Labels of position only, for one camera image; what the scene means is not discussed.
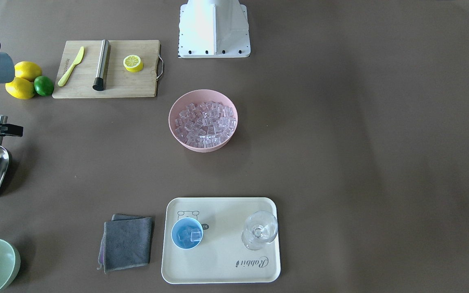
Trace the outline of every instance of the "cutting board handle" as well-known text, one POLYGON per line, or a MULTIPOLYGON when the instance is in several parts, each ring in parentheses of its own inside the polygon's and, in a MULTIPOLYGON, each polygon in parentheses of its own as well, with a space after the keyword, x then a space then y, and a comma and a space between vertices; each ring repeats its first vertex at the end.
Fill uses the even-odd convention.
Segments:
POLYGON ((160 57, 160 54, 158 54, 158 59, 160 60, 160 62, 162 62, 162 67, 160 67, 160 74, 157 75, 157 81, 158 79, 162 76, 162 74, 164 74, 164 60, 162 60, 162 57, 160 57))

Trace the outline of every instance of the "towel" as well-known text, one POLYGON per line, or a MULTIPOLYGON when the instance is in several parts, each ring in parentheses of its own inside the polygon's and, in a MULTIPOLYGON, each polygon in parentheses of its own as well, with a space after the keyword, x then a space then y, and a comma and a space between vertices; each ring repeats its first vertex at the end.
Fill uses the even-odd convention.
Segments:
POLYGON ((104 223, 98 259, 104 273, 149 263, 152 223, 151 217, 121 214, 104 223))

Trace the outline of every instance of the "pink bowl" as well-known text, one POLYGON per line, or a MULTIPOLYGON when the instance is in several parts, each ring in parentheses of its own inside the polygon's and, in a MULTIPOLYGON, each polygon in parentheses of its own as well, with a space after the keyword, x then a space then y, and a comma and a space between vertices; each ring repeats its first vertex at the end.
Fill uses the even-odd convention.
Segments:
POLYGON ((171 107, 171 110, 169 110, 168 124, 169 129, 171 130, 171 134, 173 134, 173 137, 186 148, 199 153, 208 153, 218 150, 219 148, 227 144, 227 142, 231 139, 232 135, 223 143, 213 146, 212 148, 194 148, 177 139, 177 136, 175 135, 175 119, 179 118, 180 111, 186 109, 187 105, 191 103, 198 105, 209 101, 218 102, 224 106, 231 107, 233 109, 233 117, 237 120, 236 126, 233 130, 234 135, 236 128, 238 127, 238 112, 236 111, 236 107, 233 102, 231 102, 231 100, 229 100, 229 98, 227 98, 223 93, 219 93, 213 90, 194 90, 178 98, 175 104, 173 104, 173 106, 171 107))

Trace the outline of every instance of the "cutting board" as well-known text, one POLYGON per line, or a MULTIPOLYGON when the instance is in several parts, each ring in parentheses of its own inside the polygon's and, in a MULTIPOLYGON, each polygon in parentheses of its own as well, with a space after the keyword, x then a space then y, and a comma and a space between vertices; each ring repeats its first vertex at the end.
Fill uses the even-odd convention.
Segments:
POLYGON ((157 94, 157 65, 160 52, 158 40, 110 41, 106 88, 96 91, 92 88, 99 54, 99 41, 67 41, 57 77, 54 98, 141 98, 157 94), (80 47, 84 47, 84 57, 77 65, 66 84, 59 87, 57 82, 70 67, 80 47), (123 66, 128 55, 137 55, 144 63, 140 72, 129 72, 123 66))

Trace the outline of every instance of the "tray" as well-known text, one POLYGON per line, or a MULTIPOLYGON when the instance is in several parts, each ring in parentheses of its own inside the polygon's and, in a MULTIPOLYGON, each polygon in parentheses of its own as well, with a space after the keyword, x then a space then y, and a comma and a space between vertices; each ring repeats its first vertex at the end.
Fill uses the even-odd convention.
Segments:
POLYGON ((101 41, 67 41, 54 84, 54 98, 142 98, 157 94, 157 66, 160 41, 129 40, 110 41, 110 56, 106 70, 106 89, 92 88, 101 53, 101 41), (57 82, 73 62, 79 48, 84 46, 84 57, 66 82, 59 87, 57 82), (123 66, 124 57, 137 55, 144 63, 139 72, 129 72, 123 66))
POLYGON ((258 251, 242 244, 248 216, 259 210, 272 212, 269 198, 175 198, 169 202, 164 227, 162 278, 170 284, 272 282, 281 271, 279 238, 258 251), (171 241, 171 228, 183 217, 194 217, 204 230, 201 243, 184 250, 171 241))

